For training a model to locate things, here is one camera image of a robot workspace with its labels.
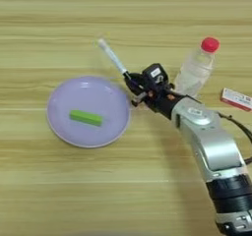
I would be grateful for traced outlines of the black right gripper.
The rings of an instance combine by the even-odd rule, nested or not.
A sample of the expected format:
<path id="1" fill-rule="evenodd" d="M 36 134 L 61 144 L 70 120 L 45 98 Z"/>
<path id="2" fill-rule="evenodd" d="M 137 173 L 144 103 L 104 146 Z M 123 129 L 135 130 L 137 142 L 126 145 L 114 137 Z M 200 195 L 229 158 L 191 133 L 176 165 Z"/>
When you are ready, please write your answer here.
<path id="1" fill-rule="evenodd" d="M 151 90 L 147 96 L 147 93 L 137 84 L 143 81 L 141 74 L 125 72 L 123 76 L 127 81 L 128 89 L 135 95 L 131 100 L 134 106 L 144 101 L 153 112 L 163 115 L 168 120 L 171 119 L 175 105 L 184 98 L 184 95 L 174 91 L 174 84 L 167 84 L 160 91 Z"/>

